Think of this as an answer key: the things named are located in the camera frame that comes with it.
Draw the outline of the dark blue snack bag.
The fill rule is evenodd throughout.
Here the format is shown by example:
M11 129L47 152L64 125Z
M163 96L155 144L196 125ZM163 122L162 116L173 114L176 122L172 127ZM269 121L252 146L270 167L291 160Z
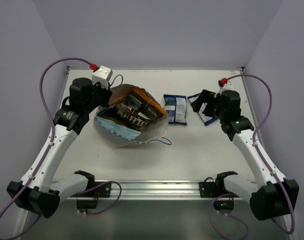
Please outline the dark blue snack bag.
M168 115L168 122L172 125L187 125L187 97L183 95L163 95L165 106L164 109Z

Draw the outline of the blue checkered paper bag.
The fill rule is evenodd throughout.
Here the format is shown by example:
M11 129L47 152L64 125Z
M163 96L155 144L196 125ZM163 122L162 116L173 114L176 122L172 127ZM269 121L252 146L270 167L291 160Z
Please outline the blue checkered paper bag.
M109 83L112 96L108 107L98 107L93 125L97 133L113 148L160 142L172 145L165 137L168 114L144 88L121 82Z

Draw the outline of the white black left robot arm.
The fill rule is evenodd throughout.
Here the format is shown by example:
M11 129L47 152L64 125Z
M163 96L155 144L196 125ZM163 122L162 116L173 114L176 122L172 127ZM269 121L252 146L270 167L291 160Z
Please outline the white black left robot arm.
M94 175L78 170L66 180L52 183L65 153L97 107L107 107L112 91L99 82L77 78L70 95L54 117L54 128L30 169L19 182L11 181L7 192L15 204L44 218L51 217L61 202L76 194L91 196L96 189Z

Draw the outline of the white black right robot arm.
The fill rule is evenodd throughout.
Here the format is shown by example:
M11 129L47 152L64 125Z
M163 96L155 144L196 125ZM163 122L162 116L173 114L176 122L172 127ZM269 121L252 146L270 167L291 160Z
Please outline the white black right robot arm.
M215 179L215 192L219 196L233 193L242 198L259 221L290 215L295 208L298 183L287 179L272 162L254 137L250 120L241 114L240 103L240 95L234 90L214 93L204 89L191 104L194 112L202 111L220 121L222 131L242 153L255 179L251 183L234 171L222 172Z

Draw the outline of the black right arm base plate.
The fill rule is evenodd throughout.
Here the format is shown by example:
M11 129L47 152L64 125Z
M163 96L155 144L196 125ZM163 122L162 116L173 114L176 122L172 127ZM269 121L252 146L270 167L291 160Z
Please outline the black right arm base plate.
M198 183L199 193L201 198L216 198L220 195L227 194L228 192L219 190L213 181L201 181ZM237 198L237 195L231 193L231 196L225 197L226 200L223 200L221 197L219 200L216 200L213 204L214 208L217 211L230 213L234 209L234 199Z

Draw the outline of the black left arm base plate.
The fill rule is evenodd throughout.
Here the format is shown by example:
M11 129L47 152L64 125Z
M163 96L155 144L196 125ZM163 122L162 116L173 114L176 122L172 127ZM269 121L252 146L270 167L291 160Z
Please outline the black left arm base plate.
M80 212L88 212L88 210L95 210L98 206L99 198L109 198L111 192L111 183L103 181L95 181L88 189L103 184L101 187L87 193L78 193L73 195L76 198L76 207Z

